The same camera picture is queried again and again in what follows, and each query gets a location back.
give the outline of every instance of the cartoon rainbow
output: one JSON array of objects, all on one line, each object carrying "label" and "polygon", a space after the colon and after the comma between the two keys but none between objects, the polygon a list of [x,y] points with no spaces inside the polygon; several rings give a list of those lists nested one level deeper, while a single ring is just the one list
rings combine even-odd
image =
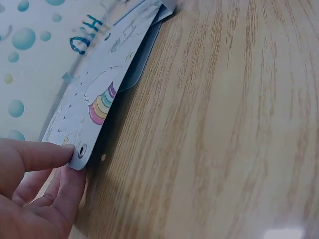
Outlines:
[{"label": "cartoon rainbow", "polygon": [[103,94],[99,95],[89,106],[90,117],[94,123],[98,125],[103,124],[114,100],[115,94],[116,91],[114,90],[112,82],[108,89]]}]

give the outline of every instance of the metal grommet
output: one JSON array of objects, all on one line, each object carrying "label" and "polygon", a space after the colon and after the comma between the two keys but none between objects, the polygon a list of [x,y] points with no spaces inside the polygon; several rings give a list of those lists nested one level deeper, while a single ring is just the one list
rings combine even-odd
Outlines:
[{"label": "metal grommet", "polygon": [[79,158],[83,158],[83,156],[85,155],[86,152],[86,144],[84,144],[79,151]]}]

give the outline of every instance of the table surface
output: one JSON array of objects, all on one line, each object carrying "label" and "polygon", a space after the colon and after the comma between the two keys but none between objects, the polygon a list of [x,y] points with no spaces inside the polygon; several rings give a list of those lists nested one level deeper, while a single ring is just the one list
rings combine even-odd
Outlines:
[{"label": "table surface", "polygon": [[319,238],[319,1],[177,3],[71,238]]}]

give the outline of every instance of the white card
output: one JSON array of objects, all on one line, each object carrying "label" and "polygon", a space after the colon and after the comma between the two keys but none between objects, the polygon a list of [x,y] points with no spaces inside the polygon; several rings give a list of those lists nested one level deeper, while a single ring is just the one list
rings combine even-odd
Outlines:
[{"label": "white card", "polygon": [[160,7],[167,2],[145,0],[116,23],[106,32],[106,40],[88,52],[66,89],[43,141],[75,145],[70,167],[80,170],[88,162],[125,73]]}]

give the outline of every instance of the hand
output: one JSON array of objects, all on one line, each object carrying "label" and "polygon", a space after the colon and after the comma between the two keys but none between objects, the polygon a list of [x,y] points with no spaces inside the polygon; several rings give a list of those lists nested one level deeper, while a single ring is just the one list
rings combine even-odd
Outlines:
[{"label": "hand", "polygon": [[[0,140],[0,238],[68,238],[86,180],[84,171],[65,166],[73,151],[73,146]],[[53,168],[58,169],[50,185],[34,200]],[[23,178],[25,172],[33,173]]]}]

